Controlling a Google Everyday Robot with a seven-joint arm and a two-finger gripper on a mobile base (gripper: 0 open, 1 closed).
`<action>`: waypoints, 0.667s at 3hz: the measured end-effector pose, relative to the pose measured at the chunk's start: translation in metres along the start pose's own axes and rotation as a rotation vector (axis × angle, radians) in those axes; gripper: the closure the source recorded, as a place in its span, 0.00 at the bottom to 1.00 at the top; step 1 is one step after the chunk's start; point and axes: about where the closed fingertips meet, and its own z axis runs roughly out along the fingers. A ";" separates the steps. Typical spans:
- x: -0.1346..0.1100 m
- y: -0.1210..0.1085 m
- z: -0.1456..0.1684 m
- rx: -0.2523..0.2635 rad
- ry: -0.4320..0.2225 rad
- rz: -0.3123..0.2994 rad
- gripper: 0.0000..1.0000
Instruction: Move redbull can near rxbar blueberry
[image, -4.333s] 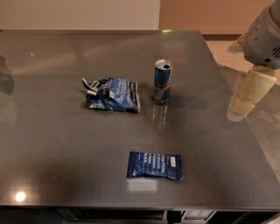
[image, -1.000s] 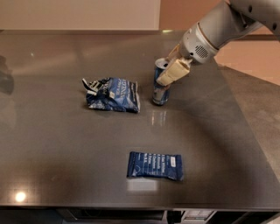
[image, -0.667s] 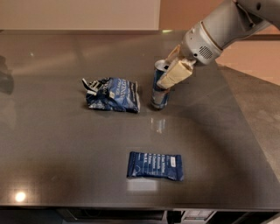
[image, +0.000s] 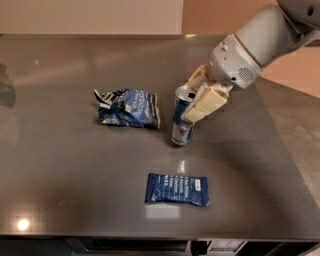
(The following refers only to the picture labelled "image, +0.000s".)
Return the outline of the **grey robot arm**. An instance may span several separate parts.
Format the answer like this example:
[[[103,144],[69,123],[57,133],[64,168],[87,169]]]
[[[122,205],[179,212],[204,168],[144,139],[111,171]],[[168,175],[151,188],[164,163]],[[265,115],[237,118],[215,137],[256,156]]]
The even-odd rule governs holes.
[[[320,0],[277,0],[262,7],[237,32],[226,36],[188,79],[194,101],[182,117],[195,123],[227,103],[234,88],[246,89],[263,69],[319,36]]]

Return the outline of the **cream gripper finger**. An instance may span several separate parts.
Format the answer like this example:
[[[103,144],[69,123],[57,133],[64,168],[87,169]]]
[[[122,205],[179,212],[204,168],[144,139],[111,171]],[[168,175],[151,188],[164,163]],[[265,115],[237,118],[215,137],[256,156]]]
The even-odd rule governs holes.
[[[208,85],[212,85],[214,83],[208,73],[207,64],[200,65],[189,77],[185,85],[191,89],[199,90],[204,83],[207,83]]]
[[[232,89],[232,85],[204,82],[197,91],[194,101],[182,114],[182,118],[191,123],[205,118],[227,103]]]

